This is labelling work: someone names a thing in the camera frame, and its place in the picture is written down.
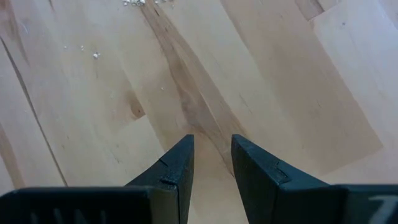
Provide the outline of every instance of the white crumb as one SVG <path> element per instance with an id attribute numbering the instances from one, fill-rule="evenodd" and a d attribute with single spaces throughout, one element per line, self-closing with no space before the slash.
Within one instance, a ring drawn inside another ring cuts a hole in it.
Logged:
<path id="1" fill-rule="evenodd" d="M 124 0 L 126 3 L 131 3 L 133 6 L 142 6 L 145 4 L 145 0 Z"/>

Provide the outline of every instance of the black plastic tool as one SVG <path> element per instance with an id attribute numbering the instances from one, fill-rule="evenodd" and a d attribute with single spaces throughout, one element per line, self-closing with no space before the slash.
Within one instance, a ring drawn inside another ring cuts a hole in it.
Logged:
<path id="1" fill-rule="evenodd" d="M 250 224 L 398 223 L 398 185 L 328 185 L 239 135 L 231 153 Z M 0 223 L 185 224 L 193 155 L 187 135 L 125 187 L 15 190 L 0 197 Z"/>
<path id="2" fill-rule="evenodd" d="M 125 187 L 56 187 L 0 198 L 0 223 L 187 223 L 193 180 L 187 135 Z"/>
<path id="3" fill-rule="evenodd" d="M 398 223 L 398 185 L 328 185 L 240 135 L 236 182 L 249 223 Z"/>

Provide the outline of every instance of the wooden floor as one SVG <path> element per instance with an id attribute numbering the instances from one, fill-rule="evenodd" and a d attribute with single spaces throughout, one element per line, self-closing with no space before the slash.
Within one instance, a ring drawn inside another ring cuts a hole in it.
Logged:
<path id="1" fill-rule="evenodd" d="M 391 0 L 0 0 L 0 194 L 124 185 L 188 133 L 190 223 L 247 222 L 232 134 L 331 184 L 397 183 L 397 13 Z"/>

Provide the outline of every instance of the white debris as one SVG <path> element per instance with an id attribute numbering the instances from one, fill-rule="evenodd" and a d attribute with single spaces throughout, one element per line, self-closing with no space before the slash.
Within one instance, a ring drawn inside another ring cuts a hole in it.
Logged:
<path id="1" fill-rule="evenodd" d="M 123 0 L 123 5 L 132 4 L 133 6 L 141 6 L 145 4 L 145 0 Z"/>

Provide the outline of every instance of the dark wood streak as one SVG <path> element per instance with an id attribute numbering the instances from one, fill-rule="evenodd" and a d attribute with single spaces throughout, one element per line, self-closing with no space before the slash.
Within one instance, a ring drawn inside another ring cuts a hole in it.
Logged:
<path id="1" fill-rule="evenodd" d="M 10 175 L 12 184 L 15 189 L 25 187 L 24 179 L 18 168 L 17 159 L 14 152 L 12 151 L 12 146 L 6 136 L 6 132 L 3 130 L 0 123 L 0 156 L 4 161 L 4 165 Z"/>
<path id="2" fill-rule="evenodd" d="M 52 0 L 49 0 L 49 3 L 50 3 L 50 6 L 51 6 L 51 9 L 54 11 L 55 9 L 54 9 L 54 5 L 52 3 Z"/>
<path id="3" fill-rule="evenodd" d="M 0 10 L 4 10 L 6 12 L 8 19 L 7 26 L 5 26 L 6 32 L 12 40 L 15 40 L 17 42 L 18 49 L 21 51 L 22 57 L 24 58 L 26 63 L 30 65 L 27 59 L 27 54 L 24 48 L 24 44 L 22 43 L 21 35 L 19 33 L 18 21 L 15 16 L 14 9 L 12 8 L 12 4 L 10 0 L 0 0 L 0 1 L 1 1 Z"/>
<path id="4" fill-rule="evenodd" d="M 206 135 L 217 148 L 231 173 L 232 134 L 245 133 L 199 58 L 163 10 L 148 1 L 141 7 L 165 54 L 171 76 L 177 86 L 185 119 L 191 127 Z"/>
<path id="5" fill-rule="evenodd" d="M 26 97 L 27 102 L 28 102 L 28 104 L 29 104 L 29 107 L 30 107 L 30 109 L 31 109 L 32 112 L 33 112 L 33 115 L 34 115 L 34 118 L 35 118 L 35 120 L 36 120 L 36 123 L 37 123 L 37 125 L 38 125 L 39 128 L 40 128 L 40 132 L 41 132 L 42 135 L 43 135 L 43 138 L 44 138 L 44 140 L 45 140 L 45 143 L 46 143 L 46 145 L 47 145 L 47 147 L 48 147 L 48 149 L 49 149 L 49 151 L 50 151 L 50 153 L 51 153 L 52 159 L 54 160 L 54 163 L 55 163 L 55 165 L 57 166 L 57 170 L 58 170 L 58 172 L 59 172 L 59 174 L 60 174 L 60 176 L 61 176 L 61 178 L 62 178 L 63 184 L 64 184 L 65 186 L 67 186 L 67 185 L 68 185 L 68 184 L 67 184 L 67 181 L 65 180 L 65 178 L 64 178 L 64 176 L 63 176 L 63 174 L 62 174 L 62 172 L 61 172 L 61 168 L 60 168 L 60 166 L 59 166 L 57 160 L 55 159 L 55 155 L 54 155 L 54 153 L 53 153 L 53 151 L 52 151 L 52 149 L 51 149 L 51 147 L 50 147 L 50 143 L 49 143 L 49 141 L 47 140 L 47 137 L 46 137 L 45 134 L 44 134 L 43 127 L 42 127 L 42 125 L 41 125 L 40 122 L 39 122 L 39 119 L 38 119 L 37 114 L 36 114 L 36 111 L 35 111 L 35 109 L 34 109 L 34 107 L 33 107 L 32 100 L 31 100 L 30 95 L 29 95 L 29 93 L 28 93 L 28 91 L 27 91 L 26 84 L 25 84 L 25 82 L 24 82 L 24 80 L 23 80 L 23 78 L 22 78 L 22 75 L 21 75 L 21 73 L 19 72 L 19 69 L 18 69 L 18 67 L 17 67 L 17 65 L 16 65 L 16 63 L 15 63 L 15 61 L 14 61 L 14 59 L 13 59 L 11 53 L 10 53 L 10 51 L 8 50 L 8 47 L 7 47 L 6 43 L 4 42 L 4 40 L 3 40 L 1 37 L 0 37 L 0 40 L 1 40 L 1 43 L 3 44 L 4 49 L 5 49 L 6 52 L 7 52 L 7 56 L 8 56 L 8 58 L 9 58 L 9 60 L 10 60 L 10 62 L 11 62 L 11 65 L 12 65 L 12 67 L 13 67 L 13 69 L 14 69 L 16 75 L 17 75 L 17 78 L 18 78 L 18 80 L 19 80 L 19 84 L 21 85 L 21 88 L 22 88 L 22 90 L 24 91 L 24 94 L 25 94 L 25 97 Z"/>

